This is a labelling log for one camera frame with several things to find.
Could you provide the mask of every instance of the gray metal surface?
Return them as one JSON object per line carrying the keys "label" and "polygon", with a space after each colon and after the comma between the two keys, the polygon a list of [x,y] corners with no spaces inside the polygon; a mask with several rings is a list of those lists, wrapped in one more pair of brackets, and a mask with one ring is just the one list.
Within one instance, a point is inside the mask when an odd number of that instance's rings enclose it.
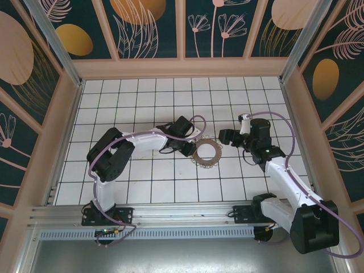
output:
{"label": "gray metal surface", "polygon": [[302,32],[300,33],[300,36],[298,37],[297,42],[295,43],[282,70],[283,83],[287,82],[293,70],[295,70],[297,63],[301,59],[311,39],[319,28],[322,19],[329,10],[331,2],[332,0],[317,1],[311,16],[307,20],[306,26],[302,29]]}
{"label": "gray metal surface", "polygon": [[299,254],[291,242],[279,246],[242,239],[129,240],[109,249],[92,241],[41,241],[33,273],[331,273],[321,251]]}

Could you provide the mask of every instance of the dark teal wallpaper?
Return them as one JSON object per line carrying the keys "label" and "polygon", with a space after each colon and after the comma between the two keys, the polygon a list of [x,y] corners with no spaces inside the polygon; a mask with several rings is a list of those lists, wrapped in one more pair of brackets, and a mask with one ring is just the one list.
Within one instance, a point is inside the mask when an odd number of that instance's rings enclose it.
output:
{"label": "dark teal wallpaper", "polygon": [[102,0],[121,59],[176,58],[175,0]]}
{"label": "dark teal wallpaper", "polygon": [[364,97],[326,131],[352,202],[364,198]]}
{"label": "dark teal wallpaper", "polygon": [[0,5],[0,88],[43,123],[59,74],[10,3]]}
{"label": "dark teal wallpaper", "polygon": [[242,57],[256,7],[257,0],[186,0],[185,56]]}
{"label": "dark teal wallpaper", "polygon": [[251,57],[288,57],[315,1],[268,0]]}
{"label": "dark teal wallpaper", "polygon": [[330,8],[329,8],[328,12],[326,13],[326,15],[324,16],[324,18],[322,19],[320,26],[318,27],[318,29],[317,29],[316,33],[315,33],[315,34],[314,34],[314,36],[312,37],[312,39],[311,39],[310,43],[308,44],[308,46],[307,46],[307,48],[306,48],[305,52],[303,52],[302,57],[301,57],[301,59],[300,59],[300,60],[299,60],[299,62],[298,62],[298,65],[299,65],[299,66],[301,66],[301,64],[302,64],[302,62],[304,61],[304,59],[306,58],[306,56],[307,56],[308,52],[311,50],[312,44],[313,44],[313,43],[314,43],[314,41],[317,39],[317,36],[320,34],[320,32],[321,32],[322,28],[324,27],[324,25],[325,25],[326,21],[329,19],[330,14],[332,13],[333,9],[335,8],[335,6],[336,6],[337,2],[338,2],[338,0],[333,0],[333,1],[331,2],[331,5],[330,5]]}
{"label": "dark teal wallpaper", "polygon": [[364,81],[364,2],[347,1],[303,72],[321,121]]}
{"label": "dark teal wallpaper", "polygon": [[38,134],[0,102],[0,202],[13,206]]}
{"label": "dark teal wallpaper", "polygon": [[0,241],[2,239],[2,236],[5,232],[6,224],[8,222],[7,218],[0,217]]}

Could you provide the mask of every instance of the leaf illustration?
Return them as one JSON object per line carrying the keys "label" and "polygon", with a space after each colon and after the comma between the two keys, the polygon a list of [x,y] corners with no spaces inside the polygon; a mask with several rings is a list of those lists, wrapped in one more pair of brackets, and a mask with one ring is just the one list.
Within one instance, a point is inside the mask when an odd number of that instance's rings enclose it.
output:
{"label": "leaf illustration", "polygon": [[364,0],[352,0],[346,10],[345,24],[351,30],[364,27]]}
{"label": "leaf illustration", "polygon": [[66,17],[72,7],[70,0],[39,0],[51,22],[60,23]]}
{"label": "leaf illustration", "polygon": [[354,60],[364,49],[364,28],[359,30],[348,28],[342,31],[331,47],[337,59]]}

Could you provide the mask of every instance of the metal frame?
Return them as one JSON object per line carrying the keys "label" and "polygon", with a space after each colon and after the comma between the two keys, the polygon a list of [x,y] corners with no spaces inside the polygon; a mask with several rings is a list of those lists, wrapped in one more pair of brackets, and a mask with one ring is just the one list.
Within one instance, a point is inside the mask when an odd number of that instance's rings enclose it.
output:
{"label": "metal frame", "polygon": [[321,0],[317,1],[313,12],[309,19],[307,20],[307,24],[302,29],[300,36],[298,37],[288,60],[282,70],[281,81],[282,83],[287,82],[292,72],[295,70],[297,63],[301,59],[303,53],[308,47],[311,39],[315,35],[317,29],[319,28],[322,19],[330,8],[332,0]]}

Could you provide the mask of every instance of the grid floor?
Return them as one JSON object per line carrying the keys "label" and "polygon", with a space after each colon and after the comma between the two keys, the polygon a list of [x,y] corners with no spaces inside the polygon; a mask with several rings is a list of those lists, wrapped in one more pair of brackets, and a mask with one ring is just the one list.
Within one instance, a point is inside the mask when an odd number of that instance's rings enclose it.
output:
{"label": "grid floor", "polygon": [[[147,131],[156,125],[202,115],[205,135],[218,136],[222,129],[240,129],[242,113],[275,111],[289,118],[276,77],[148,78],[87,81],[78,109],[66,160],[59,179],[55,205],[88,203],[93,181],[88,176],[86,154],[111,127],[121,132]],[[273,144],[289,153],[292,139],[284,121],[271,115]],[[202,128],[202,122],[195,125]],[[290,164],[309,185],[296,146]],[[201,157],[209,147],[201,146]],[[248,162],[253,162],[246,154]],[[223,146],[222,158],[211,169],[197,167],[182,154],[157,151],[132,155],[115,186],[117,204],[251,200],[272,192],[285,198],[275,182],[258,166],[243,161],[242,150]]]}

